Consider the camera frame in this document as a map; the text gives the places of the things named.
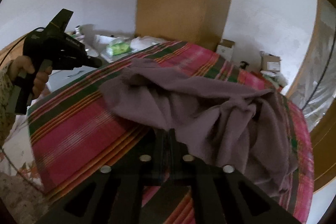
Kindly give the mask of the person left hand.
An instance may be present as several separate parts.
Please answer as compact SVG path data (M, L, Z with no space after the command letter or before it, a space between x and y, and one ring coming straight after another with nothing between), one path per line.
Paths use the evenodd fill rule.
M30 58L27 56L17 57L11 62L7 69L7 75L11 82L13 82L21 72L26 72L27 75L34 75L35 73L34 66ZM35 75L34 86L31 88L31 91L33 92L33 100L37 99L41 95L42 91L44 91L51 73L52 67L49 66L44 71L38 72Z

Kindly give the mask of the patterned left sleeve forearm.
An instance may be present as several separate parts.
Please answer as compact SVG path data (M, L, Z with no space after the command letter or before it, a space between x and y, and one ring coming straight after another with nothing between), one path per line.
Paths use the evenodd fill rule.
M0 78L0 143L1 146L4 145L5 140L10 134L10 131L13 127L15 122L16 116L15 114L7 113L6 108L9 102L9 98L13 91L13 85L7 74L10 65L13 62L8 62L2 69L1 69L1 78Z

